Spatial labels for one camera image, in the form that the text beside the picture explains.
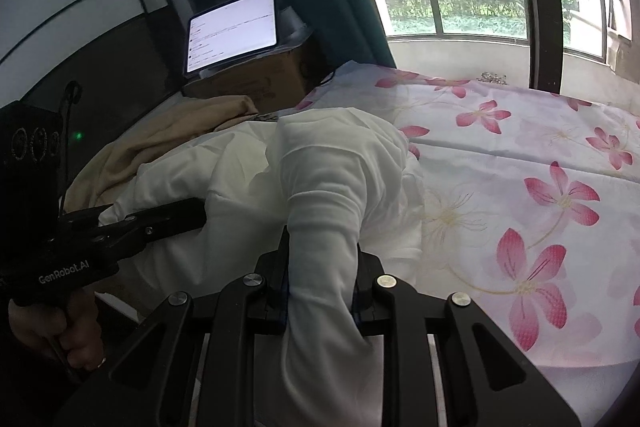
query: silver bolt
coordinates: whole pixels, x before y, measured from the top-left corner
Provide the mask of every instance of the silver bolt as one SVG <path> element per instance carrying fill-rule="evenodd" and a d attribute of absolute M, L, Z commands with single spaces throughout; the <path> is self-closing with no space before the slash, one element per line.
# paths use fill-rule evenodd
<path fill-rule="evenodd" d="M 187 302 L 187 294 L 185 292 L 176 292 L 169 295 L 169 304 L 171 306 L 182 306 Z"/>
<path fill-rule="evenodd" d="M 467 295 L 466 293 L 455 292 L 451 296 L 451 301 L 456 306 L 465 307 L 465 306 L 469 306 L 469 304 L 471 304 L 471 297 L 469 297 L 469 295 Z"/>
<path fill-rule="evenodd" d="M 398 283 L 398 281 L 396 281 L 396 278 L 392 275 L 381 275 L 376 279 L 376 282 L 383 288 L 393 288 L 396 283 Z"/>
<path fill-rule="evenodd" d="M 262 275 L 259 273 L 248 273 L 242 277 L 242 283 L 245 286 L 259 286 L 262 284 Z"/>

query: human hand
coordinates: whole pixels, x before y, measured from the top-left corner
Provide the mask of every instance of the human hand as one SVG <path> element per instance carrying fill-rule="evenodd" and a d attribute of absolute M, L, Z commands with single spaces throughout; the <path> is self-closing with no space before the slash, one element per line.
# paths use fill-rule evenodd
<path fill-rule="evenodd" d="M 12 300 L 9 302 L 9 325 L 21 343 L 49 358 L 55 358 L 55 354 L 47 339 L 59 335 L 60 345 L 68 351 L 69 365 L 92 371 L 104 357 L 94 293 L 85 289 L 73 292 L 66 312 L 69 324 L 60 308 L 44 304 L 20 307 Z"/>

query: tablet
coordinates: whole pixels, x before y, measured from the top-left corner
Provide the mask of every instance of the tablet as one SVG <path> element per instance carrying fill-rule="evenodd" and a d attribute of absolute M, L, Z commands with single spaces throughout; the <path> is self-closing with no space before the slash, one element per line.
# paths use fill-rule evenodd
<path fill-rule="evenodd" d="M 275 0 L 233 0 L 189 20 L 184 73 L 190 75 L 277 43 Z"/>

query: floral tablecloth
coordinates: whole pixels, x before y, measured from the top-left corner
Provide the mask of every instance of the floral tablecloth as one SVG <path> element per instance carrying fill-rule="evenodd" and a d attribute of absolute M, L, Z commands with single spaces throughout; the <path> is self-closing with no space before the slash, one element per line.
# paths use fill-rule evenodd
<path fill-rule="evenodd" d="M 538 365 L 640 359 L 640 118 L 354 62 L 296 110 L 323 107 L 410 140 L 426 172 L 419 291 L 468 292 Z"/>

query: finger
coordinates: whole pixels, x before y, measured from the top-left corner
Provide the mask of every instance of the finger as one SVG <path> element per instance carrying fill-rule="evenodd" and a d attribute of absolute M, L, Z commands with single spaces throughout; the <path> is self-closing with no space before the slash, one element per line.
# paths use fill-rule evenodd
<path fill-rule="evenodd" d="M 72 321 L 77 320 L 83 315 L 89 315 L 93 319 L 98 317 L 98 306 L 95 304 L 95 295 L 92 291 L 80 288 L 69 297 L 66 305 L 66 312 Z"/>
<path fill-rule="evenodd" d="M 60 335 L 60 345 L 65 350 L 76 349 L 100 339 L 101 334 L 100 324 L 94 318 L 83 315 Z"/>
<path fill-rule="evenodd" d="M 80 349 L 71 350 L 66 357 L 71 367 L 76 369 L 84 367 L 89 371 L 98 367 L 103 358 L 104 348 L 100 339 Z"/>
<path fill-rule="evenodd" d="M 9 322 L 14 334 L 25 337 L 53 337 L 66 328 L 62 310 L 44 304 L 21 307 L 9 302 Z"/>

